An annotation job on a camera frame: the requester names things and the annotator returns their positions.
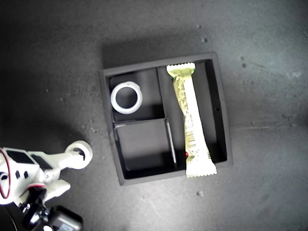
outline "white robot link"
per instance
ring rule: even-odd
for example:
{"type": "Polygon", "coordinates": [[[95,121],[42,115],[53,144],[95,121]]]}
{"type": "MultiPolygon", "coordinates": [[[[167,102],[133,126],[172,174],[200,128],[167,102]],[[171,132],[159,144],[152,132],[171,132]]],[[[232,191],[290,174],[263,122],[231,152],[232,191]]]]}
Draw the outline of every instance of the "white robot link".
{"type": "Polygon", "coordinates": [[[60,180],[64,168],[85,168],[93,157],[90,145],[76,141],[64,153],[45,154],[0,148],[0,205],[14,202],[24,214],[23,226],[29,230],[50,219],[45,202],[60,196],[71,185],[60,180]]]}

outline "red wire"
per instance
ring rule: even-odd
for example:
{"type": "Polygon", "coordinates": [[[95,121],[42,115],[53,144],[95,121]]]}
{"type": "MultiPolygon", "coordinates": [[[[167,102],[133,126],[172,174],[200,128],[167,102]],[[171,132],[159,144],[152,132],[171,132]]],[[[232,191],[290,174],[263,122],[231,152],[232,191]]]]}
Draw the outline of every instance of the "red wire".
{"type": "Polygon", "coordinates": [[[44,188],[45,184],[30,184],[30,185],[28,185],[28,187],[26,187],[25,191],[27,191],[31,188],[34,188],[34,187],[44,188]]]}
{"type": "Polygon", "coordinates": [[[1,148],[0,148],[0,153],[2,153],[2,155],[4,156],[5,161],[6,161],[6,165],[8,167],[8,171],[9,171],[9,190],[8,190],[8,194],[6,196],[4,195],[4,192],[3,192],[3,189],[1,187],[1,185],[0,185],[0,193],[1,193],[1,196],[4,199],[8,199],[8,197],[10,195],[10,192],[11,192],[11,170],[10,170],[10,164],[9,164],[8,157],[5,155],[4,151],[1,148]]]}

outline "small debris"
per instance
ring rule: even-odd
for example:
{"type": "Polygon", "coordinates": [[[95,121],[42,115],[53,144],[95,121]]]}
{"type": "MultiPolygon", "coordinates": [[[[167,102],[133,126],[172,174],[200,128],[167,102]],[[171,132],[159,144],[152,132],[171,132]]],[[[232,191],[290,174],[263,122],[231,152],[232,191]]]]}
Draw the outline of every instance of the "small debris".
{"type": "Polygon", "coordinates": [[[197,196],[203,196],[203,191],[202,191],[202,190],[199,190],[199,191],[197,192],[197,196]]]}

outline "barcode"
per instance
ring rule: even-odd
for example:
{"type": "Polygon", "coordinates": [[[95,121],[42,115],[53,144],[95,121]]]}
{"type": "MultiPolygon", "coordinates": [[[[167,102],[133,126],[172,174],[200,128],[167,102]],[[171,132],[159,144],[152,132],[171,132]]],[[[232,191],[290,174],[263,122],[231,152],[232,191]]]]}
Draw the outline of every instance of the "barcode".
{"type": "Polygon", "coordinates": [[[193,131],[188,131],[186,133],[186,139],[187,139],[188,147],[189,148],[193,148],[193,147],[196,146],[196,142],[195,142],[195,138],[194,138],[194,135],[193,135],[193,131]]]}

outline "black compartment tray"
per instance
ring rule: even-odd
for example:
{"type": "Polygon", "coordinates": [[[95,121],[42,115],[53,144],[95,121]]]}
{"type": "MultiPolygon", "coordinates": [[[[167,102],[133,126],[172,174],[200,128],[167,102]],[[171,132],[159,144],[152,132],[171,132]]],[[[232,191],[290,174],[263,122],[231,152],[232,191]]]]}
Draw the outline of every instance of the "black compartment tray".
{"type": "Polygon", "coordinates": [[[185,175],[183,115],[166,66],[187,62],[196,64],[192,78],[211,158],[217,168],[232,164],[227,111],[215,53],[105,69],[100,73],[104,111],[121,185],[185,175]],[[140,109],[130,115],[118,113],[110,103],[112,89],[126,81],[138,84],[143,95],[140,109]]]}

